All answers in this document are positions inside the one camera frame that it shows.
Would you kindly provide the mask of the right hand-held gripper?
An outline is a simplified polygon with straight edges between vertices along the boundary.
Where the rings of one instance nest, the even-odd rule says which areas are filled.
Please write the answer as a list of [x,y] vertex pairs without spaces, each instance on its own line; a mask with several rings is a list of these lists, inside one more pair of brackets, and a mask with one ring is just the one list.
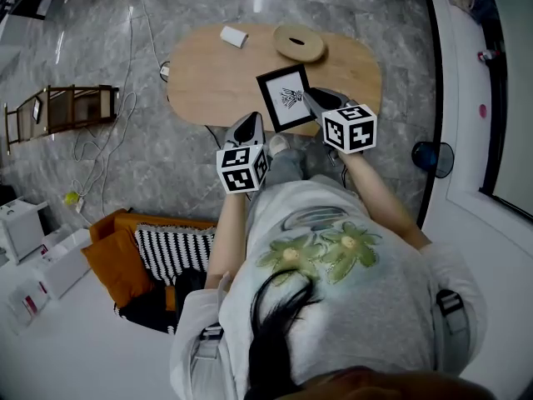
[[321,87],[304,92],[303,101],[321,126],[327,146],[346,155],[376,146],[377,115],[366,104]]

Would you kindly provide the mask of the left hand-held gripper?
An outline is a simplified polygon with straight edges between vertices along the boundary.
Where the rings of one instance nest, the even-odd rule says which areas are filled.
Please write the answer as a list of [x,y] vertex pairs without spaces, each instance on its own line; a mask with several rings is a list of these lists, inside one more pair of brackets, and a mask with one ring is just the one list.
[[262,115],[251,112],[227,130],[217,173],[226,194],[235,194],[258,191],[268,170]]

